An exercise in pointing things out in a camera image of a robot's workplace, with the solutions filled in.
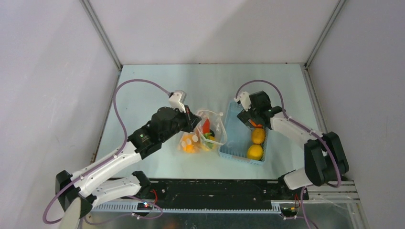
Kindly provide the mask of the red chili pepper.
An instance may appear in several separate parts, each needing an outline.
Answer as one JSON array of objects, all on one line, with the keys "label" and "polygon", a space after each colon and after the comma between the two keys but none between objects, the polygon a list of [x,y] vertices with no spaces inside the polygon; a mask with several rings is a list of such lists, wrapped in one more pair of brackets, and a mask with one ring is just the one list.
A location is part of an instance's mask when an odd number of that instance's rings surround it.
[{"label": "red chili pepper", "polygon": [[211,131],[210,131],[210,120],[209,119],[206,119],[205,120],[205,122],[203,123],[203,125],[202,125],[202,133],[203,134],[208,134],[208,133],[210,133]]}]

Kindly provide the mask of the yellow round fruit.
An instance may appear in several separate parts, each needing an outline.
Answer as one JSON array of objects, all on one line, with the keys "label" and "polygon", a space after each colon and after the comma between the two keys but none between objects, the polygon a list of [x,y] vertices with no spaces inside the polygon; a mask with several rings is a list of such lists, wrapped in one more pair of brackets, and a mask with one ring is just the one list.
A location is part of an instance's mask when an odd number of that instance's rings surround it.
[{"label": "yellow round fruit", "polygon": [[251,141],[254,144],[260,145],[266,139],[266,132],[263,128],[255,128],[251,133]]}]

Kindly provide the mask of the light blue plastic basket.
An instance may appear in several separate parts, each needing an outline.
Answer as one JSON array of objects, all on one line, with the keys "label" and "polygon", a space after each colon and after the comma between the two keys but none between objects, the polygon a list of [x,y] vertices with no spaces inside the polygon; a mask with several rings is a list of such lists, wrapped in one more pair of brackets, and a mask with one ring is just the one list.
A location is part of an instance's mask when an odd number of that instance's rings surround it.
[{"label": "light blue plastic basket", "polygon": [[263,153],[260,159],[250,159],[248,158],[248,150],[254,144],[252,142],[252,132],[253,128],[245,126],[238,118],[237,115],[244,111],[240,104],[231,100],[228,104],[228,109],[226,112],[224,128],[227,134],[227,141],[224,145],[220,146],[218,149],[218,154],[220,157],[240,162],[245,162],[252,165],[262,165],[266,158],[266,145],[268,139],[268,129],[264,132],[264,141],[260,144]]}]

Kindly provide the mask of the clear dotted zip top bag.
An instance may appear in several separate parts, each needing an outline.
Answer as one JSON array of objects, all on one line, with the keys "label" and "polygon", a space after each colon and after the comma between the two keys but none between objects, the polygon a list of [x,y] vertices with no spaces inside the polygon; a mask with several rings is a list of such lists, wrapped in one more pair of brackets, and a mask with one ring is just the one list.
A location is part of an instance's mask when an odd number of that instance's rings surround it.
[{"label": "clear dotted zip top bag", "polygon": [[189,153],[214,151],[225,145],[228,140],[224,126],[224,113],[200,109],[196,113],[201,121],[191,133],[183,133],[177,149]]}]

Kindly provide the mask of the green pepper stem piece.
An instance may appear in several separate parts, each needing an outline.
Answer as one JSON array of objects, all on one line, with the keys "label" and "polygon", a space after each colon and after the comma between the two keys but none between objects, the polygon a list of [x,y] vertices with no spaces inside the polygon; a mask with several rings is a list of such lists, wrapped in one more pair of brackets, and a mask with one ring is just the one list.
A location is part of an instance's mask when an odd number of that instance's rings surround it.
[{"label": "green pepper stem piece", "polygon": [[207,132],[207,133],[201,134],[201,142],[204,144],[214,143],[215,137],[213,135],[213,132]]}]

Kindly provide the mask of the orange yellow bell pepper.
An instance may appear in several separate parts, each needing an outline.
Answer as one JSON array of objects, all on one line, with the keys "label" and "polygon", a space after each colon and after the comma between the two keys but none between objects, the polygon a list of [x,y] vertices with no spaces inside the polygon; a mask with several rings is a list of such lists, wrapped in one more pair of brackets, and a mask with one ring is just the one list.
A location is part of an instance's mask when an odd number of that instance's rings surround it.
[{"label": "orange yellow bell pepper", "polygon": [[199,152],[199,138],[196,134],[185,134],[180,141],[181,149],[186,153]]}]

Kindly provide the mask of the left circuit board with leds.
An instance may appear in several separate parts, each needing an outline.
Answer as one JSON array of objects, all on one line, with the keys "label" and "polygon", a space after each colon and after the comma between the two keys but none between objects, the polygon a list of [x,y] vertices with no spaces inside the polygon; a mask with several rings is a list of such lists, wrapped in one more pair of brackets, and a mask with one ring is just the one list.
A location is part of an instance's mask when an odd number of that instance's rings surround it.
[{"label": "left circuit board with leds", "polygon": [[148,202],[139,202],[137,204],[137,211],[151,211],[154,209],[154,206]]}]

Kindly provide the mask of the yellow lemon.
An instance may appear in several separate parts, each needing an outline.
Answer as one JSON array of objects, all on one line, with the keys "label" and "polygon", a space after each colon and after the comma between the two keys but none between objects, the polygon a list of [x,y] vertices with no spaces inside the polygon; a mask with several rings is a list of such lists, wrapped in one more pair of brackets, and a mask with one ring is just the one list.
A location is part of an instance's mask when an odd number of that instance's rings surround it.
[{"label": "yellow lemon", "polygon": [[249,147],[246,157],[248,159],[260,161],[263,157],[264,150],[261,145],[253,144]]}]

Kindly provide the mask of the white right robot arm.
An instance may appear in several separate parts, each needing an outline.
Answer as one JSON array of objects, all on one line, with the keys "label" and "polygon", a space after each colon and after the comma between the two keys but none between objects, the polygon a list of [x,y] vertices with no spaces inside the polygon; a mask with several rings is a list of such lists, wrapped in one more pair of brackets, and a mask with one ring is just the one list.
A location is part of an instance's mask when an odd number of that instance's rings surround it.
[{"label": "white right robot arm", "polygon": [[241,92],[234,101],[242,106],[238,119],[248,127],[263,127],[279,132],[294,141],[304,151],[304,167],[283,176],[278,194],[291,199],[297,188],[322,186],[341,181],[349,171],[349,164],[339,136],[335,132],[322,133],[288,116],[280,106],[272,106],[267,93]]}]

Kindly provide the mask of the circuit board with leds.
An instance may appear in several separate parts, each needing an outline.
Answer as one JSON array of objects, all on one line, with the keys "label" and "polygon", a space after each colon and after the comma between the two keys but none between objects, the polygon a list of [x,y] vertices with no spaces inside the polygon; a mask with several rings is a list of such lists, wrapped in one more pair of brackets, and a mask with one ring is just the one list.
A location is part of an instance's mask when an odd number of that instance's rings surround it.
[{"label": "circuit board with leds", "polygon": [[282,207],[280,209],[280,216],[283,220],[296,219],[298,216],[299,207]]},{"label": "circuit board with leds", "polygon": [[137,211],[151,211],[154,209],[154,206],[148,202],[139,202],[137,204]]}]

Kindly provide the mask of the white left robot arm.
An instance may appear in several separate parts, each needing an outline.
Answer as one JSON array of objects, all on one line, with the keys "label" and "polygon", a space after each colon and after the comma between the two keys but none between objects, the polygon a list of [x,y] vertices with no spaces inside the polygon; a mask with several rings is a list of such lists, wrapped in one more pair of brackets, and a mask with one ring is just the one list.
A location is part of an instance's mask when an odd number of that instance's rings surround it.
[{"label": "white left robot arm", "polygon": [[129,135],[120,148],[82,170],[72,174],[64,170],[57,174],[55,193],[61,207],[67,210],[74,199],[79,198],[82,218],[96,206],[117,198],[147,198],[151,182],[142,171],[116,180],[111,177],[160,150],[164,142],[179,132],[193,132],[201,120],[188,107],[185,112],[178,108],[160,108],[151,120]]}]

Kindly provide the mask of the right circuit board with leds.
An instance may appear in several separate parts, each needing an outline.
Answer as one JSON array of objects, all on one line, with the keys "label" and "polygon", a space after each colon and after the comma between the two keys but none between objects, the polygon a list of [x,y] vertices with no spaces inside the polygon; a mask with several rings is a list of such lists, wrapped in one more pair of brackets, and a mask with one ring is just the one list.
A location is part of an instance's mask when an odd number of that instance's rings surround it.
[{"label": "right circuit board with leds", "polygon": [[296,219],[298,216],[299,207],[282,207],[280,209],[280,216],[283,220]]}]

